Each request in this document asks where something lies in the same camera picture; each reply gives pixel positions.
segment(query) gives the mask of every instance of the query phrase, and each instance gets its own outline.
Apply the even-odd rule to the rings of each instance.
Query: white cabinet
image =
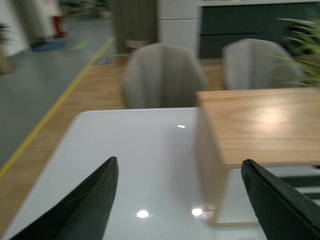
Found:
[[[158,41],[186,47],[198,56],[200,11],[198,0],[158,0]]]

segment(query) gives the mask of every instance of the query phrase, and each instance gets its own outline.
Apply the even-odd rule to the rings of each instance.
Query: gray chair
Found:
[[[193,107],[196,92],[206,89],[199,61],[188,50],[164,43],[135,50],[123,79],[130,109]]]
[[[293,76],[303,76],[298,66],[277,59],[293,58],[279,44],[246,38],[222,49],[227,90],[298,87]]]

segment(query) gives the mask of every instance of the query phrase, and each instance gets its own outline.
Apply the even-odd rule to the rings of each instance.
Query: wooden tabletop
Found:
[[[320,91],[313,88],[197,93],[227,168],[320,165]]]

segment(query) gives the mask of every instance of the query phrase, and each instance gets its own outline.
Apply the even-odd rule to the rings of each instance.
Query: white panel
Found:
[[[187,47],[198,56],[200,23],[199,19],[158,20],[158,40],[160,43]]]
[[[246,187],[241,177],[240,168],[229,170],[228,183],[226,184],[225,197],[247,196]]]
[[[198,0],[158,0],[158,19],[196,19],[198,15]]]
[[[257,222],[255,211],[248,196],[229,196],[222,198],[222,208],[218,223]]]
[[[267,167],[266,169],[278,177],[320,175],[320,171],[312,166]]]

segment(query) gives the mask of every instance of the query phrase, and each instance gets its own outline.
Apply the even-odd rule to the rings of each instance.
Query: black object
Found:
[[[101,240],[114,202],[118,163],[110,157],[11,240]]]
[[[320,240],[320,207],[251,159],[242,179],[268,240]]]

